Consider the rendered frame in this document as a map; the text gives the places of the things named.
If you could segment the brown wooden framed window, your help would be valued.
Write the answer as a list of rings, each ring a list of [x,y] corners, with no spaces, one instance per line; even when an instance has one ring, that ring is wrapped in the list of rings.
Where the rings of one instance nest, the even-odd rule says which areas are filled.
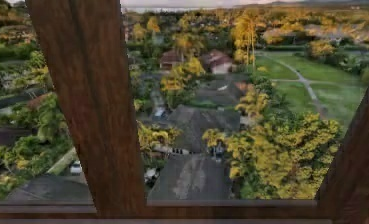
[[[314,200],[145,200],[120,0],[26,0],[93,197],[0,204],[0,220],[196,220],[365,224],[369,219],[369,87]]]

